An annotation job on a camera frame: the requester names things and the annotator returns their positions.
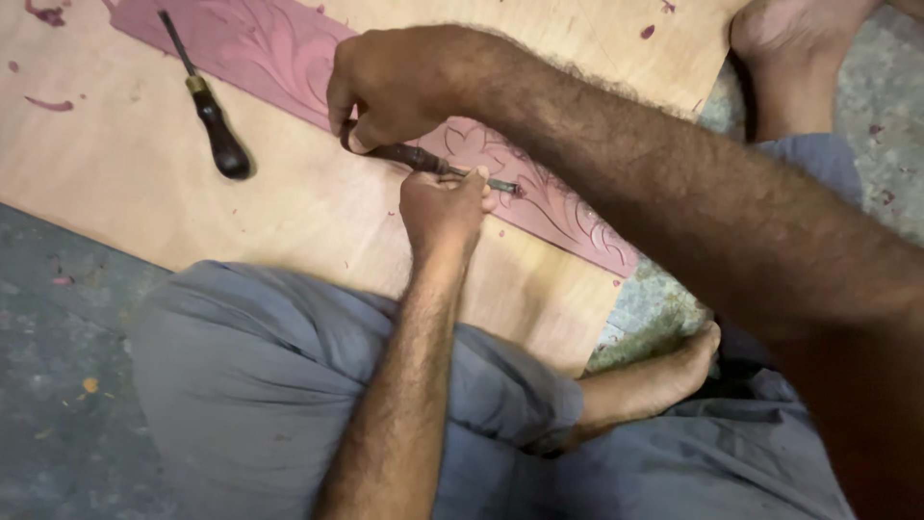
wooden panel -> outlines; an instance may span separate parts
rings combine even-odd
[[[665,14],[653,1],[343,0],[327,4],[327,14],[358,31],[479,23],[690,109],[708,95],[725,54],[723,27],[743,3],[711,0],[689,12],[679,4]],[[397,213],[398,169],[345,154],[327,132],[210,79],[259,168],[252,180],[225,180],[179,62],[109,27],[102,3],[75,2],[64,19],[53,29],[21,3],[0,6],[2,58],[19,63],[19,73],[0,70],[0,202],[170,269],[240,260],[400,293],[407,238],[400,216],[388,216]],[[652,37],[638,37],[651,24]],[[75,108],[45,111],[24,95]],[[619,292],[613,282],[489,217],[462,320],[576,375]]]

pink wooden plank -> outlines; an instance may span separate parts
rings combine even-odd
[[[197,67],[290,114],[328,128],[324,93],[348,27],[294,0],[123,0],[112,25],[176,56],[157,10],[165,8]],[[547,170],[508,147],[477,121],[451,118],[419,145],[458,165],[487,165],[519,182],[522,199],[503,193],[495,215],[615,274],[638,262],[624,241]]]

man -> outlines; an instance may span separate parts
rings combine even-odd
[[[831,134],[837,70],[877,4],[758,0],[736,16],[732,45],[758,96],[757,149],[482,32],[421,27],[341,43],[328,102],[334,133],[362,107],[354,151],[416,138],[450,116],[502,132],[763,341],[798,397],[763,369],[746,381],[753,399],[672,407],[706,377],[719,339],[712,323],[675,353],[580,381],[455,324],[491,209],[485,172],[455,183],[414,173],[401,192],[414,257],[401,303],[208,262],[141,304],[136,380],[188,512],[915,514],[924,254],[853,207],[852,153]]]

hand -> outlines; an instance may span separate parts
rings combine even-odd
[[[415,171],[401,184],[401,217],[415,264],[468,263],[478,243],[481,221],[497,202],[489,199],[488,168],[472,168],[464,178]]]
[[[359,108],[350,149],[417,139],[459,113],[459,99],[484,74],[490,50],[506,41],[455,25],[367,31],[341,42],[327,85],[331,131]]]

plywood board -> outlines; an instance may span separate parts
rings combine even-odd
[[[653,102],[692,110],[709,93],[725,26],[745,2],[676,3],[675,13],[663,13],[660,2],[604,0],[326,7],[357,31],[446,20],[493,27],[627,81]],[[328,133],[209,78],[259,168],[252,180],[225,180],[179,63],[110,28],[102,3],[74,4],[59,28],[20,3],[0,6],[0,57],[19,64],[18,73],[0,69],[0,202],[170,269],[203,258],[249,261],[399,295],[407,238],[400,216],[389,213],[397,213],[400,169],[345,154]],[[651,24],[651,38],[639,38]],[[45,111],[25,95],[75,108]],[[621,280],[489,218],[461,319],[578,374],[619,292],[614,281]]]

